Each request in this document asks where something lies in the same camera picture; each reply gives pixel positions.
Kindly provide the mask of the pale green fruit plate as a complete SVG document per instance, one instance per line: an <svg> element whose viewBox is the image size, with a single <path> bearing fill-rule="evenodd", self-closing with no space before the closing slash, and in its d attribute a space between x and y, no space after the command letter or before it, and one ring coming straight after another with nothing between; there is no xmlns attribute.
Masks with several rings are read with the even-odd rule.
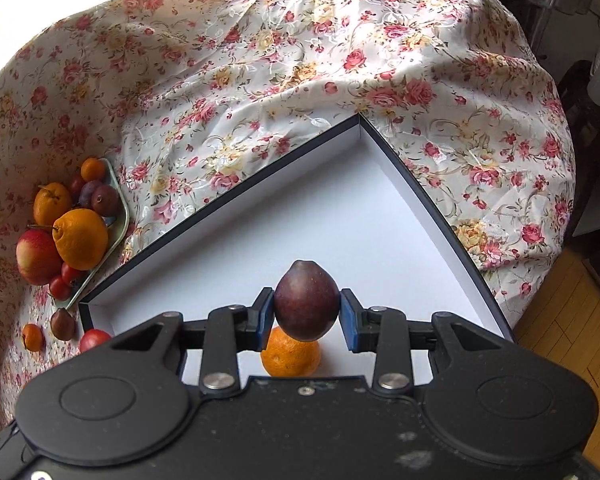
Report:
<svg viewBox="0 0 600 480"><path fill-rule="evenodd" d="M130 224L129 206L125 201L122 188L117 179L116 173L114 172L114 167L111 165L111 162L106 159L106 157L101 157L99 160L105 165L107 170L106 176L102 182L110 185L117 191L120 205L118 206L118 211L115 216L104 217L106 227L108 228L108 246L104 256L102 257L102 260L99 261L98 265L95 266L94 269L89 270L87 274L85 274L84 279L80 281L79 285L73 286L72 294L67 300L54 300L54 307L56 309L71 309L78 303L83 293L90 287L91 282L94 281L95 276L100 268L106 263L108 258L114 253L117 247L124 241L126 231L128 230Z"/></svg>

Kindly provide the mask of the cherry tomato on plate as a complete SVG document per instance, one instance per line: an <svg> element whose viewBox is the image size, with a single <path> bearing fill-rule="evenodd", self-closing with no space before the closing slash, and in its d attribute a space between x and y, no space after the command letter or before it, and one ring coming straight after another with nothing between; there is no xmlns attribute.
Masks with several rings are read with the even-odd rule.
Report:
<svg viewBox="0 0 600 480"><path fill-rule="evenodd" d="M48 289L50 290L50 296L52 296L57 301L66 301L68 300L73 291L73 287L68 284L61 275L55 276L48 285Z"/></svg>
<svg viewBox="0 0 600 480"><path fill-rule="evenodd" d="M84 280L85 272L76 270L68 263L63 263L61 267L61 278L62 280L71 287L76 287L81 284Z"/></svg>

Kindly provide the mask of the red apple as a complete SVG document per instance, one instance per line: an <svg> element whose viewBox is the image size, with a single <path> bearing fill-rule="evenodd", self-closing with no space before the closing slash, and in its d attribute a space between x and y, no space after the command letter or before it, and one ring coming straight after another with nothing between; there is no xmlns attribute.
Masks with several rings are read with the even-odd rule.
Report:
<svg viewBox="0 0 600 480"><path fill-rule="evenodd" d="M20 275L31 285L46 285L61 272L62 260L53 237L42 230L27 230L20 236L16 260Z"/></svg>

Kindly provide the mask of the mandarin orange with stem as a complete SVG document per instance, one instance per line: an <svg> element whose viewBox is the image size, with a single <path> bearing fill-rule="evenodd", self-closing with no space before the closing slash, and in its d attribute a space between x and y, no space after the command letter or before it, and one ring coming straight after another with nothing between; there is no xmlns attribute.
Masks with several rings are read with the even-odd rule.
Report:
<svg viewBox="0 0 600 480"><path fill-rule="evenodd" d="M30 352L41 352L45 344L42 330L35 324L26 324L22 329L22 343Z"/></svg>

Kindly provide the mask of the white box with black rim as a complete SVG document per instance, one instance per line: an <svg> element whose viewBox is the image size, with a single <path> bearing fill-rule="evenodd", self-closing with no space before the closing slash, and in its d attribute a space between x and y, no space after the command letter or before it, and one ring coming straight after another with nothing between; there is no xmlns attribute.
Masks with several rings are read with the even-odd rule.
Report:
<svg viewBox="0 0 600 480"><path fill-rule="evenodd" d="M312 260L366 307L426 321L449 311L496 334L505 324L463 246L360 124L232 188L125 263L90 302L118 334L166 310L199 320L250 304L297 260Z"/></svg>

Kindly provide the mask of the large bumpy orange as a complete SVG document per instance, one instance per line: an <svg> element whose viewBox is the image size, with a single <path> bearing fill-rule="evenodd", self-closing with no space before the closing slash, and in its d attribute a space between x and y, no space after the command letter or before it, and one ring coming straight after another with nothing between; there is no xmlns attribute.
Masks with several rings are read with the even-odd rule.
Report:
<svg viewBox="0 0 600 480"><path fill-rule="evenodd" d="M105 255L108 229L94 210L69 210L52 226L52 235L60 258L79 271L94 269Z"/></svg>

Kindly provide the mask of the small red cherry tomato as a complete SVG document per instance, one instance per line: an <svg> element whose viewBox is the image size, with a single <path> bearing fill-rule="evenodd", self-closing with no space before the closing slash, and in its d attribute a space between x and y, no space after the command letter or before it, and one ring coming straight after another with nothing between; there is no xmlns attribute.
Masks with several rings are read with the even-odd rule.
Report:
<svg viewBox="0 0 600 480"><path fill-rule="evenodd" d="M87 352L110 339L111 336L104 330L96 330L96 328L87 330L79 341L79 352Z"/></svg>

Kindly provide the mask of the brown passion fruit on plate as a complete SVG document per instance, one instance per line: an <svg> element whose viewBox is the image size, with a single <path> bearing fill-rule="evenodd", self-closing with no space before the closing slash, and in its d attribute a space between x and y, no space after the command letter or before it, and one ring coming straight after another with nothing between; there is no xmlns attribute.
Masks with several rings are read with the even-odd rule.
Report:
<svg viewBox="0 0 600 480"><path fill-rule="evenodd" d="M91 207L102 217L114 217L120 207L118 192L111 185L99 185L92 193Z"/></svg>

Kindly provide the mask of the floral tablecloth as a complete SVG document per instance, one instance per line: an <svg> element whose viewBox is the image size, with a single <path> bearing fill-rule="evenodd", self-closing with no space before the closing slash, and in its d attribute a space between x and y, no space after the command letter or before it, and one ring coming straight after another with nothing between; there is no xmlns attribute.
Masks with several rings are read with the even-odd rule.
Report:
<svg viewBox="0 0 600 480"><path fill-rule="evenodd" d="M436 203L516 324L562 250L573 146L554 80L498 0L111 0L0 73L0 430L53 310L16 244L36 188L110 155L128 261L340 117L364 114Z"/></svg>

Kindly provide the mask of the orange behind apple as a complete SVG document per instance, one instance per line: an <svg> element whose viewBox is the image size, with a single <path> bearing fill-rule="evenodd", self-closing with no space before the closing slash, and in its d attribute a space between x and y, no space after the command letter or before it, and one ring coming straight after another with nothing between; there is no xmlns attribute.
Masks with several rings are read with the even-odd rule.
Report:
<svg viewBox="0 0 600 480"><path fill-rule="evenodd" d="M65 185L59 182L40 185L33 203L34 222L39 226L51 226L71 206L72 198Z"/></svg>

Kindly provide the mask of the purple plum on plate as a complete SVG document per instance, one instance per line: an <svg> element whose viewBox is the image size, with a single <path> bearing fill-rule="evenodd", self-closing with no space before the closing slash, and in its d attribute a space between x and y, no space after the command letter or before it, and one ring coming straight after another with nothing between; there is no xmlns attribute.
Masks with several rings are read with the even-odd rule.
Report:
<svg viewBox="0 0 600 480"><path fill-rule="evenodd" d="M91 208L92 195L102 185L99 180L91 180L86 182L82 188L78 198L78 204L81 208Z"/></svg>

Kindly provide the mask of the dark purple passion fruit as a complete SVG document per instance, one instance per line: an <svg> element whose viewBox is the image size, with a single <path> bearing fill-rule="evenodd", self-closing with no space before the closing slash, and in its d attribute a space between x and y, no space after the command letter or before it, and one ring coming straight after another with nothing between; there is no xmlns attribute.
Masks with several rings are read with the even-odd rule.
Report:
<svg viewBox="0 0 600 480"><path fill-rule="evenodd" d="M278 282L274 313L291 338L309 342L323 337L340 309L335 280L316 262L296 260Z"/></svg>

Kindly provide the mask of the small kumquat orange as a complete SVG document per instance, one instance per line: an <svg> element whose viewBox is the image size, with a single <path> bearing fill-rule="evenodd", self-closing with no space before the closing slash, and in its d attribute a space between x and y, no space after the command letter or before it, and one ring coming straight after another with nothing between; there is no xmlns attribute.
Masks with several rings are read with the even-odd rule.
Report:
<svg viewBox="0 0 600 480"><path fill-rule="evenodd" d="M102 160L96 157L89 157L82 162L80 174L85 183L102 181L106 177L107 167Z"/></svg>

